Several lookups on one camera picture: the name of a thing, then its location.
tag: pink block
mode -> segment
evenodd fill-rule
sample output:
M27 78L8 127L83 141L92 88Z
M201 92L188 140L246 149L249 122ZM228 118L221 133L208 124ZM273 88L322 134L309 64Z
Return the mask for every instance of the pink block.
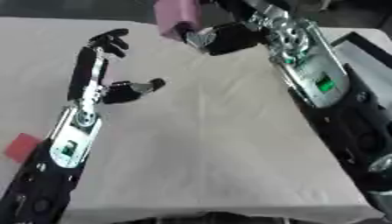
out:
M154 5L157 25L162 36L178 39L174 31L178 23L188 23L195 31L200 29L199 0L158 0Z
M40 139L20 133L12 143L5 149L5 156L11 158L17 163L23 163L35 149L37 144L41 142Z

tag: white table surface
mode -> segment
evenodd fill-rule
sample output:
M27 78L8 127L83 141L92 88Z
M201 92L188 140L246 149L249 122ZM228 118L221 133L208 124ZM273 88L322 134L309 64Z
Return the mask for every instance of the white table surface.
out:
M129 57L111 63L107 81L168 84L101 106L103 128L65 223L211 210L335 224L380 216L299 114L262 46L210 57L150 24L1 18L0 147L20 132L46 135L67 104L78 51L119 27L130 30ZM355 30L391 52L382 32ZM348 31L324 29L330 39ZM0 156L1 190L17 169Z

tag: black mechanical part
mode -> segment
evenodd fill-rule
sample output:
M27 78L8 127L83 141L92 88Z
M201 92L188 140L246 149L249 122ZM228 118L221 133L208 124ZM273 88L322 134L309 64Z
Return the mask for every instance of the black mechanical part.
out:
M57 166L46 139L24 162L0 201L0 220L13 223L57 223L64 213L71 191L77 186L85 163L73 169Z
M91 38L88 46L81 49L73 70L73 76L68 89L67 99L69 101L79 100L83 96L83 91L92 77L92 68L97 57L96 49L100 47L105 53L113 53L117 57L125 57L123 50L129 49L121 37L129 33L128 29L116 29ZM98 78L98 84L102 83L109 61L103 60L103 66Z
M237 21L248 21L256 12L256 9L242 0L213 0L213 2L217 3L223 10L233 14Z
M281 8L284 11L291 11L291 6L285 0L263 0L268 4L275 5L278 8Z
M105 104L125 103L138 100L149 92L155 92L165 85L162 79L151 80L148 84L132 83L128 80L114 82L102 98Z
M78 100L83 96L83 90L91 79L91 68L94 67L96 52L88 47L83 47L76 60L76 66L73 70L71 83L69 84L68 96L69 101Z
M392 119L358 74L349 65L345 65L345 69L351 87L344 98L330 108L313 108L293 89L289 93L368 202L379 208L380 203L371 193L392 190L392 166L390 161L380 160L392 153L389 132Z
M260 43L258 33L242 23L218 25L213 29L216 38L205 47L213 56L240 51Z
M123 50L128 50L130 46L121 37L128 35L128 29L116 29L108 31L90 39L89 46L92 48L101 47L105 53L113 53L119 58L125 57Z

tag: screw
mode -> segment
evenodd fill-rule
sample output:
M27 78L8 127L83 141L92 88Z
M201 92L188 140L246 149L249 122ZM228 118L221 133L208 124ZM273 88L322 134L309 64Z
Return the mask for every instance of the screw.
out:
M44 164L44 163L39 163L39 164L37 164L37 169L38 169L40 172L44 172L44 171L46 170L46 164Z
M366 102L369 98L369 94L366 92L360 92L357 94L357 102Z

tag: white tablecloth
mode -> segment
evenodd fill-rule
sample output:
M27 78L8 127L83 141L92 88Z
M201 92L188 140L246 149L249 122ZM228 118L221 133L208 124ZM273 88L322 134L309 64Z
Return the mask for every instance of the white tablecloth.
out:
M130 30L129 56L111 63L107 81L168 83L140 101L101 106L103 127L65 222L211 210L334 224L380 216L313 134L262 46L210 57L150 24L1 18L0 147L20 132L44 137L66 104L78 51L121 27ZM332 39L346 32L325 29ZM2 190L17 169L0 156Z

